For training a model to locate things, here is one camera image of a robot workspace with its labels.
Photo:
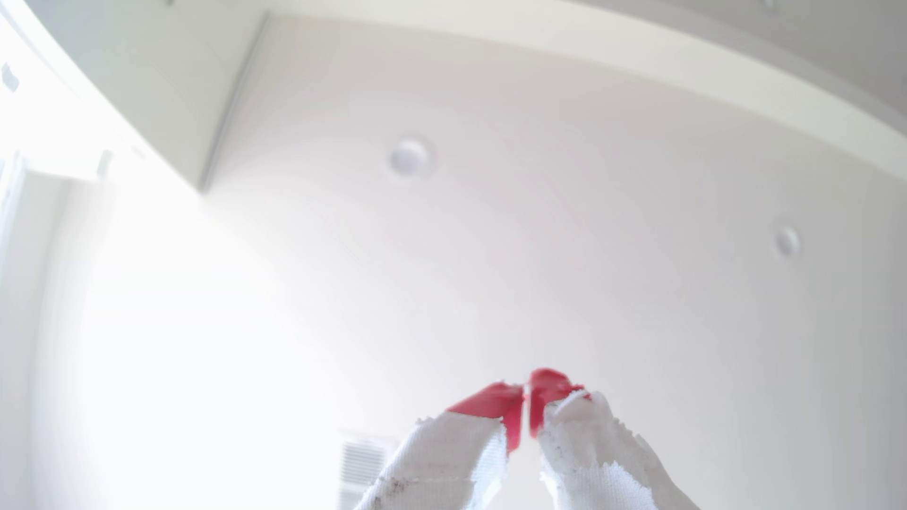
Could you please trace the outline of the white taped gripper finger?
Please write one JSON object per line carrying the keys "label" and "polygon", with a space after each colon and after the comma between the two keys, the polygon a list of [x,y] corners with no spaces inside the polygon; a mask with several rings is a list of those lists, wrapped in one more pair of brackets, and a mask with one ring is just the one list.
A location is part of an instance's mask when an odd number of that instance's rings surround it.
{"label": "white taped gripper finger", "polygon": [[519,446],[524,388],[495,382],[416,422],[357,509],[485,509]]}
{"label": "white taped gripper finger", "polygon": [[697,509],[600,392],[550,368],[534,370],[528,389],[540,477],[556,509]]}

